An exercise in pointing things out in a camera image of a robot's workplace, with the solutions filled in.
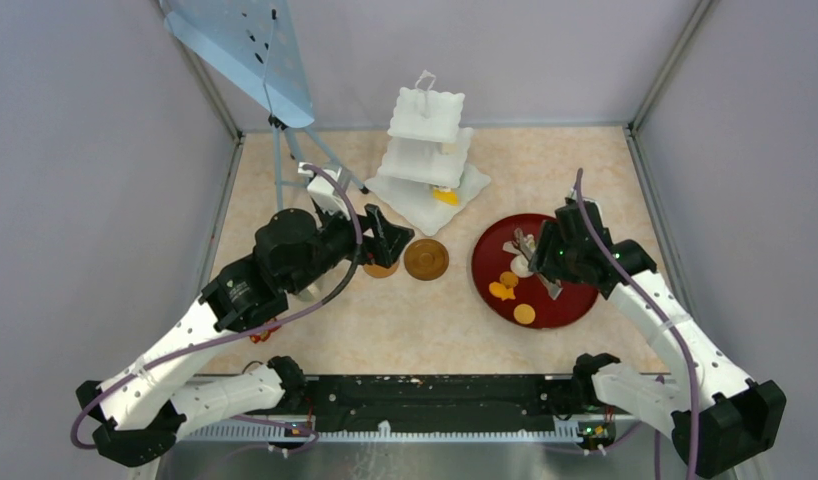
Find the white strawberry cake slice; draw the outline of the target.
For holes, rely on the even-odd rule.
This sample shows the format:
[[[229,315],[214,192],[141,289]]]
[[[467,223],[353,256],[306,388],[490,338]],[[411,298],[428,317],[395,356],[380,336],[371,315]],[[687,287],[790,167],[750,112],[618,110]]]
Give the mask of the white strawberry cake slice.
[[[517,244],[521,250],[534,251],[536,244],[532,234],[521,234],[517,238]]]

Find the metal serving tongs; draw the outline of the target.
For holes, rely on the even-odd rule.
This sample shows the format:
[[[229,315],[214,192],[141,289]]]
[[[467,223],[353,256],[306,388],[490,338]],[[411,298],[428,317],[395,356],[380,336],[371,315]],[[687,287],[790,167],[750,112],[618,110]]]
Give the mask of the metal serving tongs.
[[[525,233],[521,228],[515,228],[513,231],[512,238],[503,243],[502,251],[511,254],[513,258],[518,255],[523,255],[529,261],[529,269],[533,272],[533,275],[531,277],[535,277],[541,283],[541,285],[545,288],[547,295],[550,299],[557,300],[563,291],[561,283],[559,281],[548,280],[541,274],[535,272],[533,259],[535,256],[537,245],[534,251],[521,250],[517,244],[517,238],[521,234],[527,233]]]

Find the white round mousse cake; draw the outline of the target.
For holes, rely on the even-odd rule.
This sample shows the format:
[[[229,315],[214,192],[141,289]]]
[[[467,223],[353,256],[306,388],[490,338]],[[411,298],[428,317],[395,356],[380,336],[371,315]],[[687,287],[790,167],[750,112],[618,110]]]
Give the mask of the white round mousse cake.
[[[510,271],[518,278],[529,278],[533,275],[529,269],[529,261],[523,255],[518,255],[511,260]]]

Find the orange chip cookie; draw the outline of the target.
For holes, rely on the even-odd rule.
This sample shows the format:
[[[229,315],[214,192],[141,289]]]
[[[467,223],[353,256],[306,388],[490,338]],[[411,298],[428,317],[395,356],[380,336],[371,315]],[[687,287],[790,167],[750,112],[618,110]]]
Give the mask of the orange chip cookie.
[[[514,289],[519,283],[520,277],[511,271],[503,272],[500,277],[499,281],[508,289]]]

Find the yellow cake slice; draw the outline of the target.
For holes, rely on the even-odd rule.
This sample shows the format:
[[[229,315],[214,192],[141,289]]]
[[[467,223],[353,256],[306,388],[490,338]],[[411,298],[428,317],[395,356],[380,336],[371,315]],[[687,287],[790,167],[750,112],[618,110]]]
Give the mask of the yellow cake slice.
[[[459,205],[458,193],[455,190],[434,188],[432,190],[432,196],[436,201],[441,202],[443,204],[449,206]]]

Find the round tan biscuit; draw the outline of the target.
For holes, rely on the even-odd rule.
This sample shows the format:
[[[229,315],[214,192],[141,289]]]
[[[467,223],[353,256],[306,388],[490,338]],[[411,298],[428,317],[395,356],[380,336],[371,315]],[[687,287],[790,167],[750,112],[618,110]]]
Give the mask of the round tan biscuit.
[[[535,322],[535,309],[529,304],[519,304],[513,309],[514,320],[521,325],[531,325]]]

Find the orange fish-shaped cookie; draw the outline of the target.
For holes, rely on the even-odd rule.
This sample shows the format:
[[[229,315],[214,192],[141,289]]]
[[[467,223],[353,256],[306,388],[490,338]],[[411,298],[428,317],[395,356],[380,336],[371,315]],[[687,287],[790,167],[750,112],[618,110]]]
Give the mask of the orange fish-shaped cookie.
[[[515,300],[514,288],[500,282],[492,282],[488,286],[489,293],[501,301]]]

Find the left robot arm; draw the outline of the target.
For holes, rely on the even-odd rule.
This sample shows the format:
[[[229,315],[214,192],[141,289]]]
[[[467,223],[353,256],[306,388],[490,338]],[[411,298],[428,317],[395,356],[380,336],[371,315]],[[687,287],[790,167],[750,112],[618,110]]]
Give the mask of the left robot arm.
[[[228,344],[295,320],[290,297],[342,261],[352,268],[390,267],[413,237],[411,228],[389,222],[373,204],[359,215],[279,211],[256,231],[253,251],[224,267],[131,366],[77,388],[83,415],[98,423],[91,448],[120,465],[138,467],[215,422],[256,410],[299,410],[306,379],[287,356],[203,386],[191,386],[190,380]]]

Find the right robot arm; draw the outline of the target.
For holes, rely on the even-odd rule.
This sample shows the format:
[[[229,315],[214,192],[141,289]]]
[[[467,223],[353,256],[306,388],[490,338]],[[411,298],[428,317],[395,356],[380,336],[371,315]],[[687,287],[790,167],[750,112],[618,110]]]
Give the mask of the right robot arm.
[[[773,447],[784,391],[731,361],[680,304],[646,250],[634,240],[612,240],[594,202],[566,199],[542,224],[529,268],[551,282],[595,288],[633,323],[673,378],[658,383],[612,354],[582,354],[571,385],[579,409],[606,405],[633,415],[669,438],[705,479]]]

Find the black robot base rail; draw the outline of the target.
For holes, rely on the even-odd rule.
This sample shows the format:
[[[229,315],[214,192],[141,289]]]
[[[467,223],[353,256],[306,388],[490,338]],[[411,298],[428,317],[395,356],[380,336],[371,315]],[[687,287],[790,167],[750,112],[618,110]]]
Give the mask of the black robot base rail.
[[[549,432],[606,406],[587,400],[568,375],[321,375],[270,409],[319,432],[368,432],[386,421],[397,433]]]

